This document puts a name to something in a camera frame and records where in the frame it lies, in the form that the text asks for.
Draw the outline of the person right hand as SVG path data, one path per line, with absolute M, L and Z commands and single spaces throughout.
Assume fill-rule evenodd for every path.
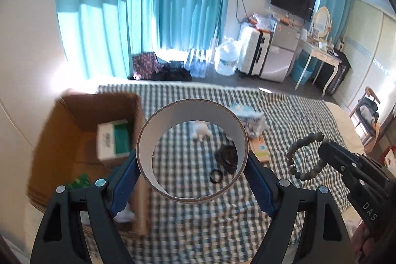
M 364 222 L 361 222 L 353 236 L 351 244 L 354 252 L 355 263 L 381 263 L 383 260 L 383 244 L 370 236 Z

